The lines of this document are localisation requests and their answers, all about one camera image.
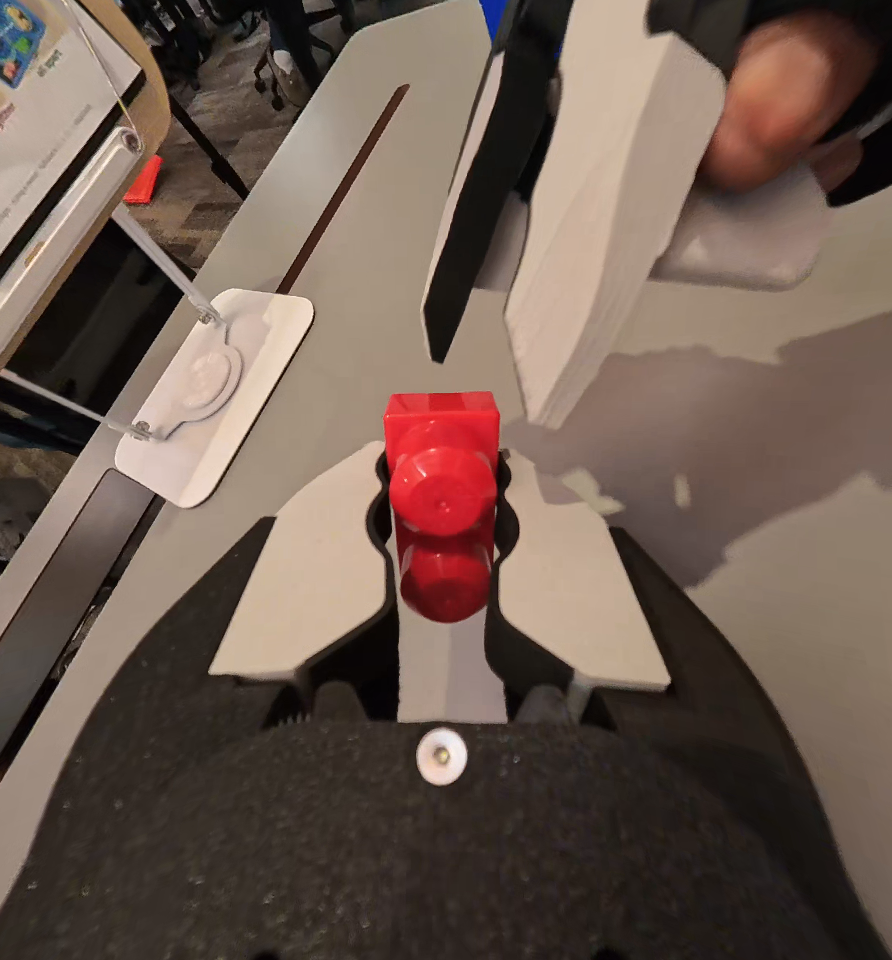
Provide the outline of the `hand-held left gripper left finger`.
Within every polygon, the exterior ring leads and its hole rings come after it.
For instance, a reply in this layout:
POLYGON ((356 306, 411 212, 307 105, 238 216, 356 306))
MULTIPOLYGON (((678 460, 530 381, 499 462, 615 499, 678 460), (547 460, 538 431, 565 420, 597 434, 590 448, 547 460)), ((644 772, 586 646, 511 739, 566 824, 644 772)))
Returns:
POLYGON ((400 705, 400 624, 384 444, 301 488, 272 526, 209 672, 293 688, 350 685, 374 719, 400 705))

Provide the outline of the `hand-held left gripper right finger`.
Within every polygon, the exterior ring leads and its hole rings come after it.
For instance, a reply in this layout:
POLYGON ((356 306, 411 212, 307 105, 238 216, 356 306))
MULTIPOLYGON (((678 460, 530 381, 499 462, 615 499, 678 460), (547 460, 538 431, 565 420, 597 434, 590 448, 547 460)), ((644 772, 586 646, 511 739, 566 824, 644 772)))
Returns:
POLYGON ((664 694, 668 667, 605 518, 500 453, 485 655, 515 705, 552 687, 581 718, 597 690, 664 694))

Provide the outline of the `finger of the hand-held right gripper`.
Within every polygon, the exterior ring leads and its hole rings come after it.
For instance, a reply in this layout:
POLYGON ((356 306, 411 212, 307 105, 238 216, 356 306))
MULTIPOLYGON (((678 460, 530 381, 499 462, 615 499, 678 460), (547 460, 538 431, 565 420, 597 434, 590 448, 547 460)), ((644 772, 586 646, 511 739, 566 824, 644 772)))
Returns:
POLYGON ((572 4, 560 101, 504 319, 524 415, 561 427, 668 246, 725 78, 647 2, 572 4))
POLYGON ((550 125, 548 88, 560 52, 560 3, 521 2, 490 55, 455 163, 421 305, 428 356, 443 364, 485 265, 507 201, 550 125))

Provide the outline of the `red two-stud mega block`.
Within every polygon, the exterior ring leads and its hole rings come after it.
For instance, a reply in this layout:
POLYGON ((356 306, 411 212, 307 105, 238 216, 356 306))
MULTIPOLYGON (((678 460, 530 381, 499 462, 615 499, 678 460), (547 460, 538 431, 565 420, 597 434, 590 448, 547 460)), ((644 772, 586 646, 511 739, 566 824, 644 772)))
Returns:
POLYGON ((383 428, 402 599, 432 622, 466 620, 489 597, 497 403, 487 390, 394 393, 383 428))

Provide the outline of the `person's right hand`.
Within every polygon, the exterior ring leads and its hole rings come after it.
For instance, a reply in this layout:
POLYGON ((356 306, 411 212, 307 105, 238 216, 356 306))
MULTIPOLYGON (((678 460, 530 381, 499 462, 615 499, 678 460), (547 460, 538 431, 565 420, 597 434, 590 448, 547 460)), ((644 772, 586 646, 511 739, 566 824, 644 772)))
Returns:
POLYGON ((872 77, 881 45, 849 19, 805 9, 757 27, 741 45, 701 173, 748 193, 806 165, 827 193, 860 164, 860 138, 822 139, 872 77))

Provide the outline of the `orange traffic cone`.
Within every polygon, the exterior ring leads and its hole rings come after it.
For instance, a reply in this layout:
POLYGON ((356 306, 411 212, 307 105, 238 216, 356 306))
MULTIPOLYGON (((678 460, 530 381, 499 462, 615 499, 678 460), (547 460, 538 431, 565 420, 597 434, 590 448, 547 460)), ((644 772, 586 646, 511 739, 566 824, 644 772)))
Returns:
POLYGON ((154 198, 163 164, 163 158, 154 154, 126 191, 122 202, 128 207, 148 207, 154 198))

